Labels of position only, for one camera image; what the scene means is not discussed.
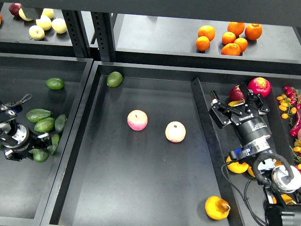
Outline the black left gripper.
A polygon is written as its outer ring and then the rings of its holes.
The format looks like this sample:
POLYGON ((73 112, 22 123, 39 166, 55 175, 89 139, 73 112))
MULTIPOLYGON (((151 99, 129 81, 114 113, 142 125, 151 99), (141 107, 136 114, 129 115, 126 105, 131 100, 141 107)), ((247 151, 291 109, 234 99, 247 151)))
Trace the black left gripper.
POLYGON ((51 145, 52 138, 48 132, 37 135, 21 124, 14 126, 3 124, 3 146, 7 160, 30 159, 33 161, 32 149, 42 149, 50 153, 51 145))

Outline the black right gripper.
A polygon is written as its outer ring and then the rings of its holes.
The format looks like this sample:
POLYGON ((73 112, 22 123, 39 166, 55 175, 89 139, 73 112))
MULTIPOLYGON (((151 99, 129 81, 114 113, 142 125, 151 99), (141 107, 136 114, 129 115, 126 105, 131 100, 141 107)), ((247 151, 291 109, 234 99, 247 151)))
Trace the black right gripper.
POLYGON ((269 139, 272 133, 262 118, 269 112, 266 101, 261 94, 251 92, 244 82, 239 84, 239 89, 245 97, 245 103, 235 107, 222 103, 215 90, 212 90, 210 116, 220 129, 231 124, 242 146, 259 138, 269 139))

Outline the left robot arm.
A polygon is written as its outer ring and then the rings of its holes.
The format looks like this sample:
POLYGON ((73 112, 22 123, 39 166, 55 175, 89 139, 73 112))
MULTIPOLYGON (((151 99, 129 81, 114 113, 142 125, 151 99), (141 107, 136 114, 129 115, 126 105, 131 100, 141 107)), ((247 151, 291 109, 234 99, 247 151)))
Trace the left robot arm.
POLYGON ((19 101, 0 104, 0 144, 4 146, 7 160, 33 160, 33 149, 40 149, 50 154, 52 139, 49 133, 37 135, 27 126, 16 121, 17 114, 23 109, 22 104, 31 97, 31 94, 26 94, 19 101))

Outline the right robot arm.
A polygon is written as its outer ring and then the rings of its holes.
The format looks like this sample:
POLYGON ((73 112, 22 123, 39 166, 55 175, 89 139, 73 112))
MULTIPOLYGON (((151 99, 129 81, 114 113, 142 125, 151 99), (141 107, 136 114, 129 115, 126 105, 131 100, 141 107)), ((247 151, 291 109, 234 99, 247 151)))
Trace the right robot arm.
POLYGON ((263 115, 269 107, 262 94, 255 94, 244 83, 239 85, 245 99, 242 103, 223 103, 216 92, 212 98, 209 114, 219 128, 232 125, 241 147, 229 153, 230 162, 247 163, 251 166, 257 183, 265 193, 264 214, 261 220, 251 210, 246 190, 242 199, 252 218, 260 226, 299 226, 301 224, 301 174, 283 156, 274 151, 268 139, 272 133, 263 115))

